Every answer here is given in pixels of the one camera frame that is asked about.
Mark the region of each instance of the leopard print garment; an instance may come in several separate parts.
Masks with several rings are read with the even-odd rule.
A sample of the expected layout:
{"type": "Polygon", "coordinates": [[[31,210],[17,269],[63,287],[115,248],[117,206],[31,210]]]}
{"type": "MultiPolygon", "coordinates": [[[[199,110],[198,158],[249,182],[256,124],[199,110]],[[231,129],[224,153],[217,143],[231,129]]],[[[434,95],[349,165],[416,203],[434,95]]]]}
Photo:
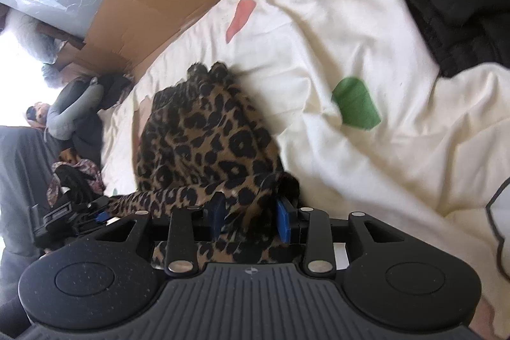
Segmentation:
{"type": "MultiPolygon", "coordinates": [[[[206,262],[274,263],[299,259],[301,246],[286,246],[274,221],[276,196],[297,201],[299,184],[284,172],[279,150],[262,118],[226,66],[188,69],[188,80],[156,94],[137,157],[139,191],[114,197],[109,211],[124,216],[148,210],[169,217],[189,205],[222,209],[215,242],[198,242],[206,262]]],[[[153,263],[164,263],[166,242],[153,263]]]]}

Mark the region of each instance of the red spot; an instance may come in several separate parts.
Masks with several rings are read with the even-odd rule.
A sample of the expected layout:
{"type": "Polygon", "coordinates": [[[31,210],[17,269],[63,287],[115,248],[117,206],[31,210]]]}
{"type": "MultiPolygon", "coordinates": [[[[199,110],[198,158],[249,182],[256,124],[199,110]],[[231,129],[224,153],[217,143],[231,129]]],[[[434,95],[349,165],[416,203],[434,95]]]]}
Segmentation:
{"type": "Polygon", "coordinates": [[[243,26],[246,25],[256,5],[257,3],[254,0],[240,0],[237,3],[234,19],[230,23],[229,28],[226,30],[225,38],[227,44],[231,41],[234,35],[242,30],[243,26]]]}

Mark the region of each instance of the green patch on fabric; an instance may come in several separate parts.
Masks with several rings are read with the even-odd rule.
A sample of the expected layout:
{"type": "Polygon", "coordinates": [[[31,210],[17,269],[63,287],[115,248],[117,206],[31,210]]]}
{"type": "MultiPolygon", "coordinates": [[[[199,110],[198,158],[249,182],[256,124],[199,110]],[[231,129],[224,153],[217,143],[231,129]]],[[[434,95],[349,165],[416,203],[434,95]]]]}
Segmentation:
{"type": "Polygon", "coordinates": [[[332,100],[340,108],[347,126],[371,130],[381,122],[367,86],[359,78],[346,77],[340,81],[333,90],[332,100]]]}

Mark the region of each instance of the wrinkled white fabric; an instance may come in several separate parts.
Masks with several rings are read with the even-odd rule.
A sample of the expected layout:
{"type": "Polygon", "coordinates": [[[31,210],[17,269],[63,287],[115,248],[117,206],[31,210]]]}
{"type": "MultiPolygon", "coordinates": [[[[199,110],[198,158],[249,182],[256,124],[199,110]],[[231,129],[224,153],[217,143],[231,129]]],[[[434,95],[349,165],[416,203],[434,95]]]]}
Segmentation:
{"type": "Polygon", "coordinates": [[[468,262],[510,335],[510,283],[496,267],[485,206],[510,176],[510,72],[483,64],[437,80],[404,0],[254,0],[226,43],[239,0],[222,0],[154,62],[105,122],[107,193],[136,189],[133,112],[185,77],[223,61],[240,77],[301,183],[305,201],[345,218],[363,210],[468,262]],[[363,80],[382,122],[347,127],[332,101],[363,80]]]}

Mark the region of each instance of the gray long sleeve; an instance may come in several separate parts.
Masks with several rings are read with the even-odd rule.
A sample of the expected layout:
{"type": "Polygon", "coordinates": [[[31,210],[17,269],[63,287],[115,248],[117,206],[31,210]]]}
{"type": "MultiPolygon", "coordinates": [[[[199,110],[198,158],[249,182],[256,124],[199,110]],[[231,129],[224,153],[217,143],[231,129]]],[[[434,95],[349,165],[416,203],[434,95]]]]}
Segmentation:
{"type": "Polygon", "coordinates": [[[75,121],[97,108],[104,91],[104,87],[100,84],[88,86],[84,93],[62,113],[59,113],[58,106],[52,105],[46,122],[48,132],[55,139],[69,140],[76,129],[75,121]]]}

